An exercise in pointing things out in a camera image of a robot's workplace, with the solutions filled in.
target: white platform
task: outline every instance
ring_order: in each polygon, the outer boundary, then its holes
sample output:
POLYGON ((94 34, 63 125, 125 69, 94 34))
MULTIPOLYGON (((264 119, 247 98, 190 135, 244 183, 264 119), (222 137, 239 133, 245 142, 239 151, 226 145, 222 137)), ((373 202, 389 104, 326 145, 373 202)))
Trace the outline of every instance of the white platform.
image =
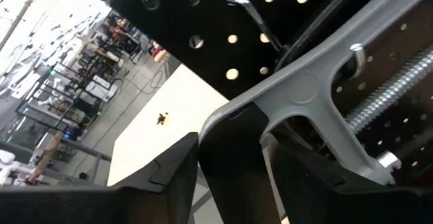
POLYGON ((114 185, 151 162, 204 121, 227 99, 180 65, 114 144, 108 185, 114 185), (157 125, 159 113, 164 125, 157 125))

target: metal hook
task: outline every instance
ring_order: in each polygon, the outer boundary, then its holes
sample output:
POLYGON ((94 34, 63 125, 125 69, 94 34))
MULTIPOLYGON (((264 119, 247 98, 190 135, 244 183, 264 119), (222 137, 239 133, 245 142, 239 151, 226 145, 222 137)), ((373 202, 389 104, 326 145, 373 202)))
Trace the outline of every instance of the metal hook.
POLYGON ((351 79, 357 77, 364 71, 365 63, 367 62, 367 56, 365 55, 365 50, 362 44, 357 43, 350 46, 350 50, 353 52, 355 56, 355 60, 357 61, 357 70, 355 74, 351 77, 351 79))
POLYGON ((267 36, 269 42, 272 44, 275 50, 279 51, 281 49, 281 43, 265 24, 265 21, 263 21, 262 17, 257 12, 256 8, 250 0, 227 0, 227 2, 229 5, 241 5, 248 12, 248 14, 250 14, 252 19, 257 23, 260 30, 267 36))

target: wooden post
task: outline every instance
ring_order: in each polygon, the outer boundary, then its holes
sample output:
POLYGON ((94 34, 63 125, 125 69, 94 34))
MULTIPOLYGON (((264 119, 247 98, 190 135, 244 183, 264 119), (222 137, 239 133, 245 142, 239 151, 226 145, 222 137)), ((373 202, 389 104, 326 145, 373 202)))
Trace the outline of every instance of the wooden post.
POLYGON ((165 56, 167 55, 167 50, 162 50, 160 52, 158 52, 158 54, 155 55, 155 62, 161 62, 162 59, 165 58, 165 56))
POLYGON ((58 131, 53 139, 49 142, 47 149, 44 151, 44 155, 39 161, 38 165, 34 169, 34 171, 30 174, 28 177, 28 181, 31 183, 35 183, 37 178, 43 173, 43 171, 47 168, 49 160, 53 157, 54 152, 57 150, 57 148, 60 145, 60 141, 62 140, 63 132, 58 131))

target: threaded rod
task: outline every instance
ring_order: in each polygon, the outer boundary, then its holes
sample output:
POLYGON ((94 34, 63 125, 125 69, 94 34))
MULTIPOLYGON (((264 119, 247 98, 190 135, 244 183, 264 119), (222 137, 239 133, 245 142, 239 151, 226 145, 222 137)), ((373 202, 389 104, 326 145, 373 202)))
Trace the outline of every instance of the threaded rod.
POLYGON ((363 100, 347 117, 354 133, 376 119, 433 70, 433 45, 409 60, 391 79, 363 100))

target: gray plastic bracket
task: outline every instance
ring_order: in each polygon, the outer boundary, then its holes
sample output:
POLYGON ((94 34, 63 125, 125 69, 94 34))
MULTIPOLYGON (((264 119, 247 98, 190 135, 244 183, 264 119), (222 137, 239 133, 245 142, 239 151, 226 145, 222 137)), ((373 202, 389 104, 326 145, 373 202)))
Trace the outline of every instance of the gray plastic bracket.
POLYGON ((331 85, 352 57, 351 45, 370 43, 420 1, 372 0, 322 44, 216 110, 200 141, 222 118, 254 102, 269 118, 262 137, 291 116, 305 116, 343 167, 381 184, 392 183, 390 171, 367 154, 335 107, 331 85))

